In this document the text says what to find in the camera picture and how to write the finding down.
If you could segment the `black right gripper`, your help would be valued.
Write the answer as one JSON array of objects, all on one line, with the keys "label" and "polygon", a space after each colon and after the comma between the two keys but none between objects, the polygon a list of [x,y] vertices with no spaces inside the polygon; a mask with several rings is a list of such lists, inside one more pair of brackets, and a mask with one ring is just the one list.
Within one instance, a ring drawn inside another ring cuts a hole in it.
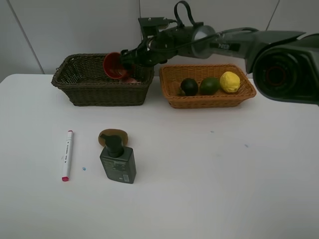
[{"label": "black right gripper", "polygon": [[142,27],[141,30],[141,44],[136,49],[120,52],[124,69],[132,70],[136,64],[148,67],[163,64],[175,56],[194,57],[191,42],[195,27],[172,27],[163,31],[157,27]]}]

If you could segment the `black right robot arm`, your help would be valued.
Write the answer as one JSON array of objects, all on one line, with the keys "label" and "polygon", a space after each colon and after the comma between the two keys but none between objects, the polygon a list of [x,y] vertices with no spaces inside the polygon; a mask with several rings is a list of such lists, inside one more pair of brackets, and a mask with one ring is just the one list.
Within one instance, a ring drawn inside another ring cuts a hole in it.
[{"label": "black right robot arm", "polygon": [[213,54],[245,61],[258,91],[280,102],[319,102],[319,36],[300,31],[260,31],[243,27],[216,32],[207,25],[145,31],[133,50],[123,50],[124,66],[163,64],[175,56],[206,59]]}]

